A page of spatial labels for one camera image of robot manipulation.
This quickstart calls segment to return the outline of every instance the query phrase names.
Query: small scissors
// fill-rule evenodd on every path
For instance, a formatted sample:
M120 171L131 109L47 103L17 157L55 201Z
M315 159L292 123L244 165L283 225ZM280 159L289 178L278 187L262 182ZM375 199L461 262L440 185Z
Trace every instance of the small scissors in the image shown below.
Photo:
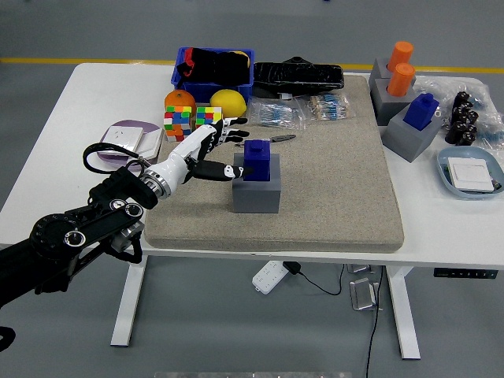
M278 136L272 136L271 138L268 139L263 139L263 140L269 140L271 143L278 143L278 142L283 142L285 140L291 140L295 138L295 134L288 134L288 135L278 135ZM243 147L245 146L245 142L240 142L240 143L235 143L235 146L237 147Z

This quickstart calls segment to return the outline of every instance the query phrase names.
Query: transparent plastic bag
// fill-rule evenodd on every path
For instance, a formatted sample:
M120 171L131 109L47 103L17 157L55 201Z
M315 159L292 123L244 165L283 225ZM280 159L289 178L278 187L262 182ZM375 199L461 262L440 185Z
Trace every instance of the transparent plastic bag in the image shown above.
M504 124L501 113L480 113L475 146L504 151Z
M451 111L458 92L469 94L472 110L476 112L491 112L495 109L490 98L488 86L474 83L470 80L457 80L453 77L417 76L413 89L417 95L432 93L439 101L439 112L445 125L450 124Z
M251 97L247 104L246 117L251 124L301 131L307 125L307 109L306 102L300 98L279 100Z
M330 91L309 98L312 120L344 120L355 117L348 96L344 91Z

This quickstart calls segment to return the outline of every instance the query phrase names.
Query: desk frame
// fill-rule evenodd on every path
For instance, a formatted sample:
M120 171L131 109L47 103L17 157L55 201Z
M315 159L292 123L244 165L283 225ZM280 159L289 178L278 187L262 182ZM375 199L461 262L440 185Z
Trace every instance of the desk frame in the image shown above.
M158 109L162 109L162 99L170 91L172 71L173 67L167 65L86 63L76 67L0 212L0 229L9 230L0 235L0 246L26 239L37 219L85 203L89 189L103 177L86 171L81 152L76 154L76 151L95 143L120 118L159 122ZM504 223L504 201L499 198L462 201L450 194L433 164L437 152L446 147L443 139L436 137L413 163L384 149L405 232L403 246L391 254L162 250L143 240L146 257L141 265L130 266L112 344L127 346L129 343L149 255L296 260L386 266L402 356L419 358L405 282L411 268L504 269L504 255L499 253L504 245L504 233L498 229ZM99 169L109 169L95 156L90 157L90 163ZM35 176L38 177L37 198L29 201L34 195ZM473 237L469 240L459 237L469 232L461 230L460 225L465 224L471 227Z

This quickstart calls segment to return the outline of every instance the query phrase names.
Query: beige mat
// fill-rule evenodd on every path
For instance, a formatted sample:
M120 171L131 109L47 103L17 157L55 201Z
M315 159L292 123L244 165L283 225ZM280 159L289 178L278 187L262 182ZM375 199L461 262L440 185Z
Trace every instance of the beige mat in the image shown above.
M147 212L147 242L185 250L397 250L404 240L401 217L366 80L346 76L345 89L356 117L311 124L297 138L272 144L280 154L278 214L235 214L230 182L191 179ZM291 133L244 126L257 139ZM174 145L163 142L160 161ZM242 151L226 143L207 159L232 164Z

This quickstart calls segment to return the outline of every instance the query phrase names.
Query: blue cube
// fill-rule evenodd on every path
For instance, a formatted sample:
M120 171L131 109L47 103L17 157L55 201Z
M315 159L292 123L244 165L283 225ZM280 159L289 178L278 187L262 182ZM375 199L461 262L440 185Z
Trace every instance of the blue cube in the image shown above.
M439 102L430 93L423 93L415 98L409 106L404 121L417 130L422 131L431 123L435 110L438 109Z
M254 172L243 178L244 181L269 181L271 150L269 140L246 140L243 166Z

